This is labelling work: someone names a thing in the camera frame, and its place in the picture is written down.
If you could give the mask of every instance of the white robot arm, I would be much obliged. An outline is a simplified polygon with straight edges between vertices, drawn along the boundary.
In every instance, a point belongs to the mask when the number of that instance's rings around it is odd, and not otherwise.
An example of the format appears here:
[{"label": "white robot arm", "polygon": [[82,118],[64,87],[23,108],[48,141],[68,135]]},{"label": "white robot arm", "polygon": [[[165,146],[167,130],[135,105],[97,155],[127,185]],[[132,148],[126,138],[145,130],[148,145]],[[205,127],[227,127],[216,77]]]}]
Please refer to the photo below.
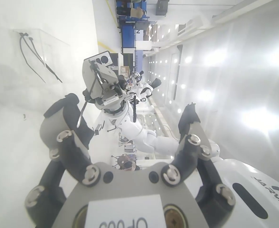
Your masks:
[{"label": "white robot arm", "polygon": [[[178,148],[178,141],[168,137],[157,137],[155,132],[145,129],[138,119],[133,119],[132,107],[128,96],[121,89],[116,74],[103,64],[95,62],[98,56],[88,58],[83,62],[83,79],[87,89],[84,91],[87,102],[95,103],[109,121],[121,130],[121,134],[133,140],[139,151],[174,156]],[[153,87],[139,85],[137,94],[141,91],[151,95]]]}]

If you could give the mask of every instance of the humanoid robot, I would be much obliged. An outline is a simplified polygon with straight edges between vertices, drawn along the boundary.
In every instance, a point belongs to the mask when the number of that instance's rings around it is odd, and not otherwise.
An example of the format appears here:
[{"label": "humanoid robot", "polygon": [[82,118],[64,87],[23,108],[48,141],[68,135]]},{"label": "humanoid robot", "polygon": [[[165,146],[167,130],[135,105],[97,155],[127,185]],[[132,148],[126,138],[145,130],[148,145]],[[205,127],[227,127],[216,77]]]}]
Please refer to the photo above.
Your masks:
[{"label": "humanoid robot", "polygon": [[129,90],[127,92],[129,97],[133,97],[133,95],[136,95],[136,97],[141,101],[141,102],[145,102],[147,100],[147,98],[149,98],[150,96],[152,96],[152,92],[153,90],[160,86],[162,84],[161,80],[156,78],[151,85],[143,82],[143,81],[139,81],[136,82],[135,86],[133,89]]},{"label": "humanoid robot", "polygon": [[[92,164],[88,145],[94,132],[77,96],[69,94],[45,113],[40,128],[51,162],[25,200],[37,228],[279,227],[279,183],[234,159],[212,161],[220,150],[206,137],[195,104],[182,114],[179,142],[156,137],[131,122],[117,77],[96,58],[83,63],[86,101],[143,150],[173,154],[174,160],[139,171]],[[59,187],[65,170],[78,181],[68,198]],[[142,204],[133,203],[135,198]]]}]

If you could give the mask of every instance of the black cable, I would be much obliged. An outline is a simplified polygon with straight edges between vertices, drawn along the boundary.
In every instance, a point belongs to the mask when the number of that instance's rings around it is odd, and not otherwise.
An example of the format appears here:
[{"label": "black cable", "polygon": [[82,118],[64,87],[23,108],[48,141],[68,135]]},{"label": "black cable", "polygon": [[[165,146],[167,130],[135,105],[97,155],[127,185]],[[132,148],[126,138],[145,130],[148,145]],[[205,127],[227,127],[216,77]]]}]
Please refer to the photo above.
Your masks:
[{"label": "black cable", "polygon": [[133,97],[133,122],[136,122],[136,96]]},{"label": "black cable", "polygon": [[36,50],[36,48],[35,48],[35,45],[34,45],[34,43],[32,42],[33,41],[33,38],[32,37],[29,37],[29,39],[30,39],[30,41],[31,41],[31,43],[32,43],[32,45],[33,45],[33,48],[34,48],[34,50],[35,50],[35,52],[32,50],[32,48],[29,46],[29,44],[28,44],[28,42],[25,40],[25,38],[24,38],[24,36],[26,36],[26,37],[28,37],[29,36],[29,34],[28,33],[19,33],[20,34],[20,36],[23,38],[23,40],[24,40],[24,42],[25,42],[25,44],[27,45],[27,47],[32,51],[32,53],[37,57],[37,59],[43,64],[43,65],[45,65],[46,66],[46,68],[57,78],[57,80],[59,80],[61,83],[62,83],[62,81],[59,79],[59,77],[55,74],[55,72],[47,65],[47,64],[45,64],[44,63],[44,61],[41,59],[41,57],[39,56],[39,54],[38,54],[38,52],[37,52],[37,50]]},{"label": "black cable", "polygon": [[30,69],[31,69],[32,71],[34,71],[35,74],[36,74],[37,76],[39,76],[38,73],[28,64],[28,61],[26,60],[25,55],[24,55],[24,53],[23,53],[23,51],[22,51],[21,39],[23,39],[23,38],[24,38],[24,34],[22,34],[21,37],[20,37],[20,39],[19,39],[19,46],[20,46],[20,50],[21,50],[21,53],[22,53],[22,55],[23,55],[23,58],[24,58],[26,64],[30,67]]},{"label": "black cable", "polygon": [[44,63],[44,61],[42,60],[42,58],[40,57],[40,55],[38,54],[38,52],[37,52],[37,50],[36,50],[36,48],[35,48],[35,45],[34,45],[34,43],[33,43],[33,38],[32,37],[29,37],[29,39],[30,39],[30,41],[31,41],[31,43],[32,43],[32,46],[33,46],[33,48],[34,48],[34,50],[35,50],[35,52],[36,52],[36,54],[37,54],[37,58],[43,63],[43,65],[45,64],[45,66],[46,66],[46,68],[57,78],[57,80],[59,80],[61,83],[62,83],[62,81],[59,79],[59,77],[55,74],[55,72],[46,64],[46,63]]}]

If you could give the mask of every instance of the label sticker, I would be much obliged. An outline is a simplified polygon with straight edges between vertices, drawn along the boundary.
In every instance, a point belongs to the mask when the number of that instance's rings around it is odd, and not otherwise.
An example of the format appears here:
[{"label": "label sticker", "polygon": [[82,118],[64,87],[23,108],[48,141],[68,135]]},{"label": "label sticker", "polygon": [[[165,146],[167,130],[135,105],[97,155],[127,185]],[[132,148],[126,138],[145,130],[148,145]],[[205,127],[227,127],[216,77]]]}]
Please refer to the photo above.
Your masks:
[{"label": "label sticker", "polygon": [[118,99],[119,99],[119,97],[118,97],[118,96],[117,96],[117,97],[115,97],[115,98],[112,98],[112,99],[110,99],[109,101],[104,102],[104,105],[108,105],[108,104],[110,104],[110,103],[112,103],[112,102],[117,101]]},{"label": "label sticker", "polygon": [[90,201],[85,228],[166,228],[160,195]]}]

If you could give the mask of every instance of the black tube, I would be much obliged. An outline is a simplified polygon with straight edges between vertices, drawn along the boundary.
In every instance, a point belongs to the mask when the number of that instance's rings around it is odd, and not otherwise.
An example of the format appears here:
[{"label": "black tube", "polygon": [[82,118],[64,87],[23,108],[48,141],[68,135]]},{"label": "black tube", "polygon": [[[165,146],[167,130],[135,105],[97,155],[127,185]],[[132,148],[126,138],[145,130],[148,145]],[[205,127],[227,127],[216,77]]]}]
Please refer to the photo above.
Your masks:
[{"label": "black tube", "polygon": [[133,122],[136,122],[136,96],[133,97]]},{"label": "black tube", "polygon": [[23,53],[23,51],[22,51],[22,47],[21,47],[21,40],[22,40],[22,39],[24,39],[23,35],[22,35],[22,36],[20,37],[20,39],[19,39],[19,46],[20,46],[20,51],[21,51],[21,53],[22,53],[22,56],[23,56],[23,58],[24,58],[26,64],[30,67],[30,69],[31,69],[32,71],[35,72],[35,74],[36,74],[37,76],[39,76],[39,77],[41,78],[41,80],[43,80],[43,78],[42,78],[40,75],[38,75],[38,73],[29,65],[28,61],[26,60],[25,55],[24,55],[24,53]]}]

